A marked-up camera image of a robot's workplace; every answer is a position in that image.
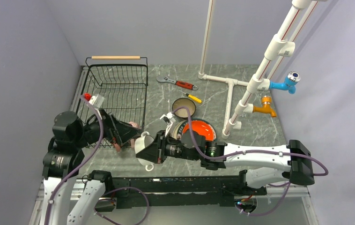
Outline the salmon pink mug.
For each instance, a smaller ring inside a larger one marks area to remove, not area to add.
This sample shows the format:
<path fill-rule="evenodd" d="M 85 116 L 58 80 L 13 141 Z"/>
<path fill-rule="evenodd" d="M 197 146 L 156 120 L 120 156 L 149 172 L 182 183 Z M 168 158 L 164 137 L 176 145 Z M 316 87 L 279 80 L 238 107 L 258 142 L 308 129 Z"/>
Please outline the salmon pink mug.
<path fill-rule="evenodd" d="M 116 141 L 113 141 L 112 145 L 113 145 L 114 149 L 116 150 L 116 152 L 121 152 L 121 146 Z"/>

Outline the white enamel cup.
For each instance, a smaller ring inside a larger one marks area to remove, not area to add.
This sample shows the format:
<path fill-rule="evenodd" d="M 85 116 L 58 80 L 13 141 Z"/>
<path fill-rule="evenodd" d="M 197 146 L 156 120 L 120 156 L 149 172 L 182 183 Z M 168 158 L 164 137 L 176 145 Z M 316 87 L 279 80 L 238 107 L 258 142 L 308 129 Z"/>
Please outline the white enamel cup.
<path fill-rule="evenodd" d="M 134 151 L 135 153 L 141 153 L 146 147 L 148 147 L 150 144 L 152 144 L 154 141 L 153 137 L 150 135 L 149 132 L 145 131 L 143 132 L 139 138 L 135 140 L 134 144 Z M 154 163 L 138 158 L 136 157 L 139 161 L 139 163 L 145 167 L 145 170 L 147 172 L 150 172 L 154 170 Z"/>

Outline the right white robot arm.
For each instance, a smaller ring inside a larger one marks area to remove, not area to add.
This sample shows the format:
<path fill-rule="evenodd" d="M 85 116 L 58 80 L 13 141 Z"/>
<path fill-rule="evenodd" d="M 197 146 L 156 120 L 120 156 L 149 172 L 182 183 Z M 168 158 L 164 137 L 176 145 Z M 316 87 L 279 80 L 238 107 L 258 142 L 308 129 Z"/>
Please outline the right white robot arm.
<path fill-rule="evenodd" d="M 147 171 L 168 157 L 200 161 L 200 166 L 208 170 L 243 167 L 247 172 L 237 181 L 237 189 L 244 195 L 276 182 L 288 181 L 301 186 L 315 183 L 311 153 L 299 140 L 290 140 L 287 145 L 254 147 L 211 142 L 189 131 L 175 139 L 161 130 L 155 137 L 142 133 L 135 141 L 134 150 Z"/>

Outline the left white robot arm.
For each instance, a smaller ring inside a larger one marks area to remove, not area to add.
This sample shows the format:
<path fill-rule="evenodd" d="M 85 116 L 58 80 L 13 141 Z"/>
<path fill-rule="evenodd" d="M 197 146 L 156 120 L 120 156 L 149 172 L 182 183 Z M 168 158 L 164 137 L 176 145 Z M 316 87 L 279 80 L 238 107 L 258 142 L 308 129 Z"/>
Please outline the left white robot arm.
<path fill-rule="evenodd" d="M 82 196 L 70 208 L 79 169 L 88 162 L 82 149 L 92 144 L 97 149 L 102 140 L 107 140 L 115 148 L 124 147 L 138 138 L 142 130 L 98 109 L 86 122 L 75 112 L 60 113 L 54 120 L 52 131 L 53 137 L 43 158 L 44 201 L 40 224 L 83 225 L 99 198 L 109 196 L 115 187 L 110 172 L 92 171 Z"/>

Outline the black wire dish rack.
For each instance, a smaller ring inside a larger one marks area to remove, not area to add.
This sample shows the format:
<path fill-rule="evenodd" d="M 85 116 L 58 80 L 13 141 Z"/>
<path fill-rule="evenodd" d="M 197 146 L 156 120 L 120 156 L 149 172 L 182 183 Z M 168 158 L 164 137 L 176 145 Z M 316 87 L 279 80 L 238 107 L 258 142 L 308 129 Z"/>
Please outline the black wire dish rack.
<path fill-rule="evenodd" d="M 118 120 L 131 124 L 136 128 L 144 128 L 146 100 L 148 89 L 148 63 L 146 57 L 138 57 L 133 63 L 94 63 L 97 58 L 88 57 L 83 68 L 71 110 L 77 114 L 84 125 L 85 134 L 82 147 L 95 147 L 100 130 L 93 111 L 81 100 L 85 93 L 100 94 L 105 97 L 99 108 L 113 114 Z M 137 138 L 123 147 L 134 147 Z M 113 147 L 104 137 L 100 147 Z"/>

